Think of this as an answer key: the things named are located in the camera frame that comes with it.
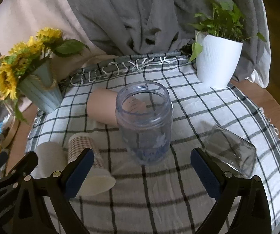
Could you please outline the clear blue plastic jar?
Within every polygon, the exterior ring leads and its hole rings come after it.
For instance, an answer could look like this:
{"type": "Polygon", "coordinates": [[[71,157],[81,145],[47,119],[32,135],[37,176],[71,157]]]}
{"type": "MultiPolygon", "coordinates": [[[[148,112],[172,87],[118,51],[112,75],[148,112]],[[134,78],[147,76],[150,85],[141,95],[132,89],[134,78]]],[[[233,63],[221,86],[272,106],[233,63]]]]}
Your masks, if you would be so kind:
{"type": "Polygon", "coordinates": [[[130,83],[116,97],[116,121],[130,155],[141,165],[166,157],[171,144],[173,104],[154,81],[130,83]]]}

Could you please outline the white cup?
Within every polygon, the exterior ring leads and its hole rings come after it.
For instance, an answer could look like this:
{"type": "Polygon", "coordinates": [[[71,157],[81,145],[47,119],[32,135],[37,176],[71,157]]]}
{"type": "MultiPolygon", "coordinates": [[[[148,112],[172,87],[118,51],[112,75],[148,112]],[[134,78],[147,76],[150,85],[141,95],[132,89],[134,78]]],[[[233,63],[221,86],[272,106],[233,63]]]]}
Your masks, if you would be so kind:
{"type": "Polygon", "coordinates": [[[34,179],[49,177],[54,171],[63,171],[67,166],[66,154],[56,142],[42,143],[34,152],[38,157],[38,165],[31,173],[34,179]]]}

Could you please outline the plaid patterned paper cup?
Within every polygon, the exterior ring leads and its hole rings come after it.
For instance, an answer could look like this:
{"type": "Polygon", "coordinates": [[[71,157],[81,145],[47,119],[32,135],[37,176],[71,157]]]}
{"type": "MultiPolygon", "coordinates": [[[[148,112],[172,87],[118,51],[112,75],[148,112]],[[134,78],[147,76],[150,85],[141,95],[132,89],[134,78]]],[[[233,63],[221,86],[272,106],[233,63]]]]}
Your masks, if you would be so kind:
{"type": "Polygon", "coordinates": [[[77,133],[68,141],[68,163],[73,162],[85,149],[89,148],[94,154],[94,163],[86,176],[77,196],[94,196],[110,190],[116,183],[108,168],[104,165],[98,147],[88,133],[77,133]]]}

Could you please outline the pink cup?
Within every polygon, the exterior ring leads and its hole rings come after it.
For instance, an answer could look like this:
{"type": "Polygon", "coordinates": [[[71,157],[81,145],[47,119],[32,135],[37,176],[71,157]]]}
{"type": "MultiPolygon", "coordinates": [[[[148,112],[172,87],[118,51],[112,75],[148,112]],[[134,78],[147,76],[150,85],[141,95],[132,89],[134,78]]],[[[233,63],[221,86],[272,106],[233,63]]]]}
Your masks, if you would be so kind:
{"type": "MultiPolygon", "coordinates": [[[[116,97],[118,93],[112,90],[98,88],[94,90],[87,100],[88,116],[99,123],[118,127],[116,119],[116,97]]],[[[123,111],[129,113],[146,113],[146,103],[129,97],[122,103],[123,111]]]]}

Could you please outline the clear glass tumbler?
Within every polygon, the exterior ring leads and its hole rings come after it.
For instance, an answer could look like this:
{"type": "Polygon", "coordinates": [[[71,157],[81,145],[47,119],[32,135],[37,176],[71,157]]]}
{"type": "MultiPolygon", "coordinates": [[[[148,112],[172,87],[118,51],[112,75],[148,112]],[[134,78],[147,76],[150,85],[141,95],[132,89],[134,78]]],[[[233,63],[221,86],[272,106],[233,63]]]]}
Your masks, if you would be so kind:
{"type": "Polygon", "coordinates": [[[204,144],[204,151],[224,171],[251,178],[256,164],[256,148],[235,133],[215,124],[204,144]]]}

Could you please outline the black white plaid tablecloth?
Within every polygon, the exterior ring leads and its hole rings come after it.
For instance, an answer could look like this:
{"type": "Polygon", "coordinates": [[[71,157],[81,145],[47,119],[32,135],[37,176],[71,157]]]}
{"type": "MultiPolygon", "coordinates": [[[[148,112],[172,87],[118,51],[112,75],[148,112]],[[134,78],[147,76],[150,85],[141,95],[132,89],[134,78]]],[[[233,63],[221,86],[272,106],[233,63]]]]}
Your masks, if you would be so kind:
{"type": "Polygon", "coordinates": [[[45,142],[67,149],[69,138],[79,132],[94,140],[116,184],[107,192],[71,201],[91,233],[194,233],[214,200],[192,168],[190,153],[205,145],[215,124],[256,147],[254,174],[264,185],[271,225],[279,225],[280,139],[263,109],[235,86],[206,87],[188,59],[178,53],[97,63],[74,72],[61,86],[60,107],[50,114],[38,112],[26,150],[45,142]],[[143,80],[162,84],[174,108],[170,150],[162,162],[151,166],[141,166],[130,157],[117,128],[97,123],[86,113],[95,89],[119,91],[143,80]]]}

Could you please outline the sunflower bouquet blue pot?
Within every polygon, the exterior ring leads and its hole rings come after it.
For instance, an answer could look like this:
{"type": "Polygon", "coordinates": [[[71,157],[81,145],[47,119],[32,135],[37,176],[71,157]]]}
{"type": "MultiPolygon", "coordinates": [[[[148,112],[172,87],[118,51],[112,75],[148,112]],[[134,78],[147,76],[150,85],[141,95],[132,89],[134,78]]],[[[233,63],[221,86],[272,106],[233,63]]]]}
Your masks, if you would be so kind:
{"type": "Polygon", "coordinates": [[[68,58],[81,55],[84,48],[89,47],[79,40],[63,37],[62,30],[51,27],[40,29],[36,36],[31,36],[27,42],[16,43],[7,55],[0,56],[0,104],[9,104],[15,117],[26,123],[27,120],[18,106],[19,93],[25,95],[20,88],[23,80],[31,76],[41,83],[44,90],[52,90],[58,84],[54,70],[50,69],[50,86],[45,86],[41,78],[34,74],[36,70],[50,62],[53,54],[68,58]]]}

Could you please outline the white pot green plant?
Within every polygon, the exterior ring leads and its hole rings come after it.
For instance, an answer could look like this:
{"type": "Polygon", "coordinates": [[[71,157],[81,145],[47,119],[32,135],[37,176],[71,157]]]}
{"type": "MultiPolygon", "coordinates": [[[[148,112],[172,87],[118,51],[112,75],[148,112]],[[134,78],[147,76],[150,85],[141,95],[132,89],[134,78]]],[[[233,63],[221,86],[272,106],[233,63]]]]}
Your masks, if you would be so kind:
{"type": "Polygon", "coordinates": [[[196,61],[199,81],[220,90],[230,82],[244,42],[254,37],[264,43],[267,41],[260,32],[253,35],[245,34],[245,16],[233,1],[208,1],[212,6],[211,16],[203,12],[194,14],[195,18],[203,20],[192,24],[196,35],[189,61],[196,61]]]}

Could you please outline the grey blanket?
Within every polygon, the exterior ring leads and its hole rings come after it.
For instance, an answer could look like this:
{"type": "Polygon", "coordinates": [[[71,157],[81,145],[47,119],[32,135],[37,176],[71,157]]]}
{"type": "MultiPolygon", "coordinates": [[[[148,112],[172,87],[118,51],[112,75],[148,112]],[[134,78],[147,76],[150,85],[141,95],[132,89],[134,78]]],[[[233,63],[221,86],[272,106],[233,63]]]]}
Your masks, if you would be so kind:
{"type": "MultiPolygon", "coordinates": [[[[247,35],[269,36],[263,0],[232,0],[245,16],[247,35]]],[[[194,14],[211,14],[208,0],[111,0],[129,35],[121,56],[164,53],[179,50],[194,38],[190,23],[194,14]]],[[[269,42],[254,37],[244,43],[234,79],[249,79],[263,88],[269,84],[271,52],[269,42]]]]}

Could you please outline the beige fabric cover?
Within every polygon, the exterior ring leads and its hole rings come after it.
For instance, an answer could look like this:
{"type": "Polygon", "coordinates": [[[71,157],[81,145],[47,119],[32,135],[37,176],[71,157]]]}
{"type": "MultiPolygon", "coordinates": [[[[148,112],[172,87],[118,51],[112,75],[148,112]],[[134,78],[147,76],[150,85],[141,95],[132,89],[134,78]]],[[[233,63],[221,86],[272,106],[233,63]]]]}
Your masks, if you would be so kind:
{"type": "Polygon", "coordinates": [[[4,0],[0,5],[0,56],[43,27],[86,43],[81,55],[52,61],[58,79],[128,48],[129,35],[111,0],[4,0]]]}

